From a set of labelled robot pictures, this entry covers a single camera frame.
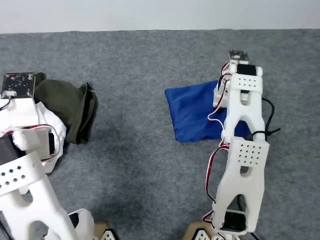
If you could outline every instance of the black wire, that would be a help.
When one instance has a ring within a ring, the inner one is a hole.
[[[224,236],[222,236],[220,233],[218,233],[218,234],[219,234],[224,240],[226,240]]]
[[[219,234],[224,240],[226,240],[226,238],[222,236],[219,232],[217,232],[217,234]]]
[[[260,240],[253,232],[250,232],[250,234],[255,240]]]
[[[275,105],[274,105],[269,99],[267,99],[267,98],[265,98],[265,97],[262,97],[261,99],[262,99],[263,101],[265,101],[265,102],[267,102],[267,103],[270,104],[270,106],[271,106],[271,113],[270,113],[269,118],[268,118],[268,120],[267,120],[267,122],[266,122],[266,124],[265,124],[265,129],[264,129],[264,131],[262,131],[262,130],[255,131],[255,132],[253,132],[253,133],[251,134],[251,137],[253,137],[253,136],[256,135],[256,134],[264,134],[264,136],[265,136],[264,138],[265,138],[265,140],[267,141],[267,140],[268,140],[268,136],[270,136],[271,134],[274,134],[274,133],[280,131],[281,128],[277,128],[277,129],[275,129],[275,130],[269,131],[269,126],[270,126],[271,120],[272,120],[272,118],[274,117],[274,114],[275,114]]]
[[[13,237],[9,234],[9,232],[7,231],[6,227],[4,226],[4,224],[2,223],[2,221],[0,221],[0,228],[2,229],[2,231],[5,233],[6,238],[8,240],[14,240]]]
[[[240,196],[241,196],[241,195],[238,195],[238,196],[236,197],[236,202],[238,203],[238,208],[239,208],[239,210],[240,210],[241,212],[243,212],[244,209],[243,209],[242,206],[241,206]],[[250,234],[251,234],[251,236],[252,236],[254,239],[260,240],[253,232],[250,232]]]
[[[13,98],[12,96],[9,96],[9,101],[8,101],[5,105],[3,105],[2,107],[0,107],[0,111],[2,111],[3,109],[5,109],[6,107],[9,106],[12,98]]]

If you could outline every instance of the white wall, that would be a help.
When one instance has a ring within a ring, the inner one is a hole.
[[[320,0],[1,0],[0,33],[320,28]]]

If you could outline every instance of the circuit board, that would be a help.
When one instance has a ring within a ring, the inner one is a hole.
[[[32,98],[35,91],[35,73],[6,73],[4,75],[1,98],[7,99],[7,92],[15,92],[15,98]]]

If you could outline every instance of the white wire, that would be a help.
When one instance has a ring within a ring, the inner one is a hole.
[[[51,129],[54,131],[54,134],[55,134],[55,136],[56,136],[56,139],[58,140],[58,150],[56,151],[55,155],[54,155],[52,158],[48,159],[48,160],[51,160],[51,159],[53,159],[56,155],[58,155],[58,154],[60,153],[60,149],[61,149],[61,142],[60,142],[60,139],[59,139],[59,135],[58,135],[58,133],[57,133],[57,130],[56,130],[53,126],[51,126],[51,125],[49,125],[49,124],[40,125],[40,126],[35,126],[35,127],[32,127],[32,128],[27,128],[27,129],[40,129],[40,128],[45,128],[45,127],[51,128]]]

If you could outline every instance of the white plastic bracket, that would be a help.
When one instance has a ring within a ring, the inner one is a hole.
[[[265,191],[264,170],[269,144],[264,140],[247,141],[232,137],[224,175],[216,193],[212,224],[219,230],[224,223],[228,206],[237,195],[244,195],[246,203],[246,230],[229,232],[235,236],[254,232]],[[241,173],[241,167],[248,167]]]
[[[105,232],[100,240],[116,240],[116,237],[114,236],[114,234],[111,230],[107,229],[107,230],[105,230]]]
[[[249,91],[246,104],[243,104],[241,100],[242,90]],[[237,73],[231,76],[228,88],[227,114],[224,121],[225,143],[230,143],[240,120],[247,123],[251,133],[265,130],[265,122],[262,118],[262,93],[263,81],[261,76]],[[265,135],[258,133],[254,137],[264,139]]]
[[[3,212],[14,239],[34,239],[30,226],[35,221],[42,221],[61,239],[78,240],[69,216],[60,206],[36,152],[1,165],[0,184],[0,211]],[[25,185],[32,194],[31,203],[26,202],[18,190]]]

